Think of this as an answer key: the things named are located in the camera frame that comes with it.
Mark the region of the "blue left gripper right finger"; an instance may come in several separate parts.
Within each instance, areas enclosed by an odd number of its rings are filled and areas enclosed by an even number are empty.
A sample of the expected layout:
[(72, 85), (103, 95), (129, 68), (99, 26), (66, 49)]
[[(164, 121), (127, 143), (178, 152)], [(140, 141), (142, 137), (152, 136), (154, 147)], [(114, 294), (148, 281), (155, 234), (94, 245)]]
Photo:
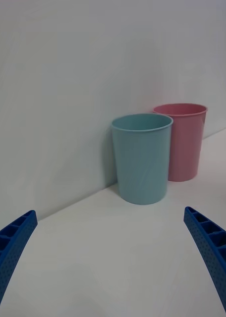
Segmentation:
[(183, 220), (226, 312), (226, 231), (192, 207), (185, 208)]

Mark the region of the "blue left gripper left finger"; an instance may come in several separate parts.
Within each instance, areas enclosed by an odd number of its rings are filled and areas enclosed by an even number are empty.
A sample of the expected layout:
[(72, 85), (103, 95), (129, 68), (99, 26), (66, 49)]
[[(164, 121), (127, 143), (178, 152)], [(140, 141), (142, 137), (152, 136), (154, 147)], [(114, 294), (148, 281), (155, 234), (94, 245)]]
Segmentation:
[(0, 304), (21, 254), (38, 225), (30, 210), (0, 231)]

